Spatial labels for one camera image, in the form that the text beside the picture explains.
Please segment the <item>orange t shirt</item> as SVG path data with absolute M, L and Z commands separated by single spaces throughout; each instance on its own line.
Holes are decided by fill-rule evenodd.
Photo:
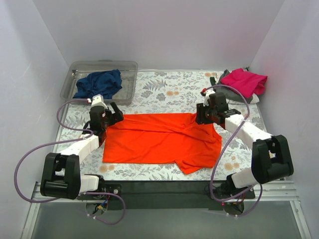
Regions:
M 109 127 L 104 163 L 175 163 L 184 174 L 212 168 L 222 137 L 212 124 L 197 124 L 192 113 L 125 115 Z

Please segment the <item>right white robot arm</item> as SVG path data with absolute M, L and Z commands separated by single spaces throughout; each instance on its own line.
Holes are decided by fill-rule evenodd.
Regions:
M 239 197 L 245 187 L 265 184 L 294 173 L 287 139 L 262 131 L 236 109 L 230 109 L 225 95 L 213 90 L 203 90 L 204 102 L 196 106 L 198 124 L 215 123 L 234 134 L 252 151 L 251 167 L 227 176 L 226 194 Z

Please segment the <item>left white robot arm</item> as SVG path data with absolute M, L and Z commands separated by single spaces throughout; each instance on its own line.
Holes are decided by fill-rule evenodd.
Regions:
M 90 120 L 82 129 L 79 140 L 59 153 L 47 154 L 44 162 L 40 193 L 43 196 L 76 199 L 80 194 L 90 193 L 95 199 L 105 196 L 106 186 L 103 176 L 80 172 L 81 162 L 106 140 L 108 127 L 124 120 L 115 102 L 107 106 L 93 105 Z

